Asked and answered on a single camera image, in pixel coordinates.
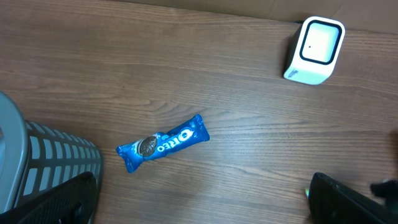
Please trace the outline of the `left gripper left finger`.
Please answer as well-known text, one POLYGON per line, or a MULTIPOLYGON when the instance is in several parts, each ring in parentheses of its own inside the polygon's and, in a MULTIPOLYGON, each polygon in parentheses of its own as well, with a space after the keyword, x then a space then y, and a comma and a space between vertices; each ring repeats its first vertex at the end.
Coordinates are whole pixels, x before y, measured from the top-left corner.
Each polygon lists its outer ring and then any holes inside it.
POLYGON ((94 175, 84 172, 1 214, 1 224, 88 223, 96 207, 98 188, 94 175))

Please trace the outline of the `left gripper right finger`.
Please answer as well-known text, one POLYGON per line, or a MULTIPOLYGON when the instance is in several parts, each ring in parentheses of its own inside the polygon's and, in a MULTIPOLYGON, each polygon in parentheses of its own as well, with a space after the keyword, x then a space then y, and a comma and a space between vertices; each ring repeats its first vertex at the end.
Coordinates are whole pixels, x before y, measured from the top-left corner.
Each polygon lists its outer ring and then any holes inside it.
POLYGON ((324 173, 314 173, 309 191, 314 223, 397 224, 397 207, 381 205, 324 173))

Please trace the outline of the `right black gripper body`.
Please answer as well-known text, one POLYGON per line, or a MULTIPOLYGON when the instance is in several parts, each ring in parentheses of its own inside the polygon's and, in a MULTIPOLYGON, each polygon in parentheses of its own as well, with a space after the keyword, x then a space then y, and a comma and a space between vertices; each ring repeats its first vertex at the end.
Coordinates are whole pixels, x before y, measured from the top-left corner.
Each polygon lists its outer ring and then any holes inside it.
POLYGON ((373 195, 385 200, 386 207, 397 207, 397 180, 387 180, 370 185, 373 195))

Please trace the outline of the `blue oreo packet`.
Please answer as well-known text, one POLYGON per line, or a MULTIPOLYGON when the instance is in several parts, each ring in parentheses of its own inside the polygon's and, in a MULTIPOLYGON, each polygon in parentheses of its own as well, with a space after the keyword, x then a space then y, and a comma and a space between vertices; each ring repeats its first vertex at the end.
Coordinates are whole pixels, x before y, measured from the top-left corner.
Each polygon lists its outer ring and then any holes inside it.
POLYGON ((116 152, 124 159, 127 171, 133 173, 145 161, 160 159, 209 140, 210 135, 204 120, 196 114, 192 119, 167 133, 154 133, 146 138, 118 146, 116 152))

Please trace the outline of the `green snack bag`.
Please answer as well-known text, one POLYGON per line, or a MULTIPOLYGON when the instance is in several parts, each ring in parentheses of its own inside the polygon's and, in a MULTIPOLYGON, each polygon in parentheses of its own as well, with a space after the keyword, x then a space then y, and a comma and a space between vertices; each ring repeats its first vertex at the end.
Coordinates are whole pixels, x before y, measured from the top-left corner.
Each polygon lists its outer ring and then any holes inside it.
POLYGON ((305 195, 307 198, 309 198, 309 193, 310 193, 309 189, 305 189, 305 195))

